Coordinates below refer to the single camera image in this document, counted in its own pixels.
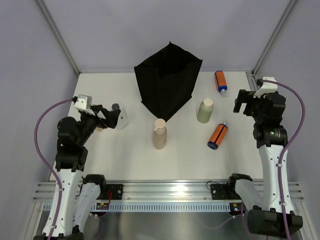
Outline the green bottle white cap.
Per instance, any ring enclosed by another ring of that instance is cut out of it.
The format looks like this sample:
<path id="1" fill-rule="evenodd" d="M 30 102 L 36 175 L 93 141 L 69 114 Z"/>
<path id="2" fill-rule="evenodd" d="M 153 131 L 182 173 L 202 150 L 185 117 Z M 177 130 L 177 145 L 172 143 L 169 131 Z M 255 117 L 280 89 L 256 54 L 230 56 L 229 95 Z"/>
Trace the green bottle white cap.
<path id="1" fill-rule="evenodd" d="M 197 120 L 202 124 L 208 123 L 211 118 L 213 109 L 213 100 L 210 98 L 205 98 L 199 105 Z"/>

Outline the beige pump bottle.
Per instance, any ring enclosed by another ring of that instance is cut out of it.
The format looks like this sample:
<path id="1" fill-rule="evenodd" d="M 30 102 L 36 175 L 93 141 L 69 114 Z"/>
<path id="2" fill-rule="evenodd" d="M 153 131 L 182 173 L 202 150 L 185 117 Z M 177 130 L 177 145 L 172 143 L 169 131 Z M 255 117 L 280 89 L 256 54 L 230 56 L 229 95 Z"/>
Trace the beige pump bottle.
<path id="1" fill-rule="evenodd" d="M 166 121 L 158 118 L 154 123 L 153 144 L 157 150 L 161 150 L 167 143 L 167 128 Z"/>

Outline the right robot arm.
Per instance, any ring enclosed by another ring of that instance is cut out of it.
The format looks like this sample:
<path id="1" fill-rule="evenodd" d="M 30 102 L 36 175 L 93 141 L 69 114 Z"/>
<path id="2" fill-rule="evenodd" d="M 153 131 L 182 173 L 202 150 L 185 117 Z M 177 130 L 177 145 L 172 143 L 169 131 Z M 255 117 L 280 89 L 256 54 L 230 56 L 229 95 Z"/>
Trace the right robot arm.
<path id="1" fill-rule="evenodd" d="M 255 189 L 249 175 L 234 173 L 228 178 L 226 192 L 240 197 L 248 210 L 247 226 L 251 234 L 289 239 L 303 226 L 295 213 L 288 186 L 286 157 L 288 134 L 281 125 L 286 98 L 277 91 L 256 97 L 241 89 L 234 101 L 234 113 L 245 104 L 243 114 L 254 119 L 253 137 L 263 171 L 263 194 Z"/>

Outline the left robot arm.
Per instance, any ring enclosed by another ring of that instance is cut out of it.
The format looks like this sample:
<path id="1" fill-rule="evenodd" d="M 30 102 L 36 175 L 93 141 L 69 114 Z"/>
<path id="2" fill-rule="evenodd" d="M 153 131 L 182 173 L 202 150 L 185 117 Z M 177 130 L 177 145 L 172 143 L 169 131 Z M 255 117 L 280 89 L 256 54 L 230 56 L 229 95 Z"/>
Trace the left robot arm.
<path id="1" fill-rule="evenodd" d="M 83 171 L 88 155 L 85 143 L 97 128 L 115 129 L 120 109 L 111 111 L 102 105 L 80 110 L 80 120 L 64 117 L 58 124 L 55 167 L 51 167 L 56 186 L 49 217 L 35 240 L 82 240 L 84 227 L 95 200 L 108 195 L 102 174 Z"/>

